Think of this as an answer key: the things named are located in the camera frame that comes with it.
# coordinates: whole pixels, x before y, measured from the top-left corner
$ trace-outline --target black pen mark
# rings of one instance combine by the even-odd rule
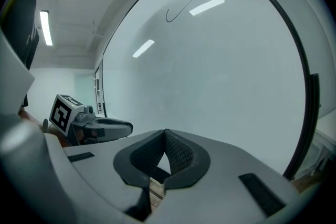
[[[166,13],[166,21],[167,21],[167,23],[170,23],[170,22],[172,22],[173,20],[175,20],[175,19],[178,17],[178,15],[180,15],[180,13],[187,7],[187,5],[190,4],[191,1],[192,1],[192,0],[190,0],[190,1],[188,2],[188,4],[186,4],[186,5],[184,6],[184,8],[182,8],[182,10],[179,12],[179,14],[177,14],[177,15],[175,16],[175,18],[172,19],[172,20],[167,20],[167,15],[168,15],[168,11],[169,11],[169,9],[168,9],[168,10],[167,10],[167,13]]]

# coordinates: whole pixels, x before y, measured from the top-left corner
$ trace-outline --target white ceiling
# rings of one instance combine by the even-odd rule
[[[93,69],[97,46],[110,22],[104,20],[102,25],[101,20],[112,1],[37,0],[35,25],[40,42],[31,67]],[[45,44],[40,26],[41,10],[49,11],[53,47]]]

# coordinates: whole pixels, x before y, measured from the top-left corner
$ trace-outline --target fluorescent light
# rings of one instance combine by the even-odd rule
[[[207,3],[202,4],[201,6],[198,6],[197,8],[192,9],[191,11],[189,11],[193,16],[206,11],[207,9],[216,7],[222,3],[224,3],[224,0],[211,0]]]
[[[47,46],[52,46],[53,41],[51,40],[50,28],[49,28],[49,12],[42,10],[40,12],[42,30],[44,35],[44,40]]]
[[[136,52],[135,54],[133,54],[134,58],[139,57],[140,55],[142,55],[149,47],[151,47],[154,44],[154,41],[152,41],[151,39],[148,40],[144,45],[142,45]]]

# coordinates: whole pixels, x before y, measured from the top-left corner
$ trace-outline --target black slot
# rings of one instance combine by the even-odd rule
[[[81,161],[83,159],[88,159],[94,156],[95,155],[91,152],[85,152],[85,153],[78,154],[78,155],[68,156],[68,159],[71,163],[73,163],[73,162]]]
[[[286,206],[255,174],[241,175],[239,179],[267,217]]]

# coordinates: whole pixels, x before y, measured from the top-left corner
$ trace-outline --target curved white panel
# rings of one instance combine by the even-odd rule
[[[206,136],[280,173],[303,124],[301,61],[268,0],[139,0],[106,49],[103,86],[107,115],[134,135]]]
[[[336,76],[330,44],[320,21],[306,0],[277,1],[298,32],[307,55],[310,73],[319,74],[321,118],[333,111],[336,104]]]

